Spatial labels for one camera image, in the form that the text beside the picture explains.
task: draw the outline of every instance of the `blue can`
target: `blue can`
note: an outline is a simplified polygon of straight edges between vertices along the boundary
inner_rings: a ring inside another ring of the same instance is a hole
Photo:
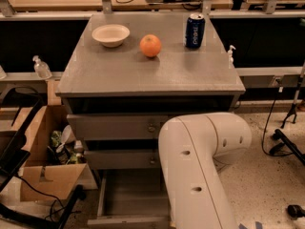
[[[185,31],[185,47],[189,49],[198,49],[201,46],[205,20],[201,13],[193,13],[187,21],[187,29]]]

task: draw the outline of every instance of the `concrete floor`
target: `concrete floor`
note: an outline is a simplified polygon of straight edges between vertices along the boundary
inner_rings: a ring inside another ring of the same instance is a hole
[[[271,139],[275,129],[279,129],[290,106],[277,108],[271,115],[264,148],[269,151],[276,143]],[[299,229],[305,228],[305,219],[291,220],[286,212],[289,204],[305,208],[305,167],[295,156],[272,157],[262,152],[262,136],[270,108],[256,106],[240,107],[235,111],[250,125],[253,142],[244,156],[220,174],[222,184],[233,206],[239,228],[247,229]],[[298,113],[296,124],[291,116],[281,131],[305,153],[305,113]],[[20,202],[20,182],[13,179],[0,194],[0,202],[10,208],[44,217],[49,212],[50,203]],[[87,192],[84,201],[79,200],[67,229],[88,228],[87,220],[96,217],[98,191]],[[0,219],[0,228],[25,228]]]

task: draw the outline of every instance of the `white robotic arm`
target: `white robotic arm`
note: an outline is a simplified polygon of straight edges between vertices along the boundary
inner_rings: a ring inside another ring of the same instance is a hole
[[[217,170],[233,164],[251,141],[236,114],[182,115],[163,125],[159,154],[177,229],[238,228]]]

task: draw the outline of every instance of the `bowl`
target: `bowl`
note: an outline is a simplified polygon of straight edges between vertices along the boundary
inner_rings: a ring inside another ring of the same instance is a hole
[[[115,24],[98,27],[92,33],[94,40],[108,48],[120,46],[129,35],[127,27]]]

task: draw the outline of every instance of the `drawer handle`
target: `drawer handle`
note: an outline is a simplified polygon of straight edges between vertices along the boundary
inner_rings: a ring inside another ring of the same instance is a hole
[[[149,126],[149,128],[148,128],[148,131],[149,131],[150,133],[154,133],[154,132],[155,132],[155,127],[154,127],[152,124],[150,124],[150,126]]]

